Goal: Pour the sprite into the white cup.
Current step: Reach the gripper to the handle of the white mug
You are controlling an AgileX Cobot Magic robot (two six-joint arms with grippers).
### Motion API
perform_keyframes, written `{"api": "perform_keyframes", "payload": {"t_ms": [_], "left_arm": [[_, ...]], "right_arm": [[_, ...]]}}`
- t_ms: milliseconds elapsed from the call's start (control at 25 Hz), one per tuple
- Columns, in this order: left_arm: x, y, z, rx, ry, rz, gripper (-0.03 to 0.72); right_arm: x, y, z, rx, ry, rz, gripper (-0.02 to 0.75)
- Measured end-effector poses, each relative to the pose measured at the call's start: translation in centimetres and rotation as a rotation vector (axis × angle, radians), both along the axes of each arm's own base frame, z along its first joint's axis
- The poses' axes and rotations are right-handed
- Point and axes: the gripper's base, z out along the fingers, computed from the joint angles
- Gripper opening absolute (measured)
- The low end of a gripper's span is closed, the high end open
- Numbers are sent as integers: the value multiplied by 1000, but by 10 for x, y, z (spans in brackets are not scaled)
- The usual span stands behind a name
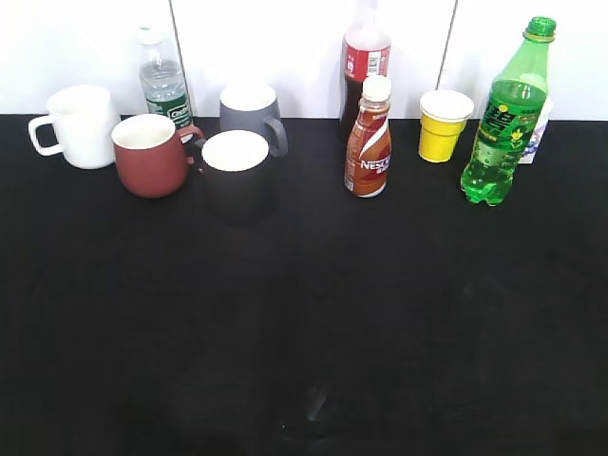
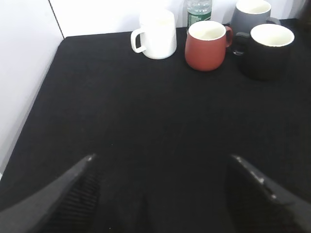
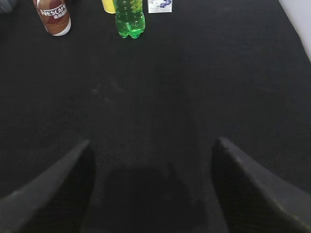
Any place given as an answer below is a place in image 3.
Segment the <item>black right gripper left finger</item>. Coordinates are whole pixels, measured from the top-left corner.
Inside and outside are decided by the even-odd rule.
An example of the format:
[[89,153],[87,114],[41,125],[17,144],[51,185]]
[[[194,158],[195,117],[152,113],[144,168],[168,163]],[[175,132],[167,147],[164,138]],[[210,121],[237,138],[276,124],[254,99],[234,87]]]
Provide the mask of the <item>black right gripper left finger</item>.
[[94,151],[84,140],[20,189],[0,200],[2,233],[78,233],[93,193]]

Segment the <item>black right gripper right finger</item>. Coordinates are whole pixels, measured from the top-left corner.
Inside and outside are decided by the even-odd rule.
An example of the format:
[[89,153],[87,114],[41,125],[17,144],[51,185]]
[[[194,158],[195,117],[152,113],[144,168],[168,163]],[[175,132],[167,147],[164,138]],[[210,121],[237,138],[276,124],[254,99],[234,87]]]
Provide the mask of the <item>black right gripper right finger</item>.
[[311,196],[227,138],[212,148],[211,178],[231,233],[309,233]]

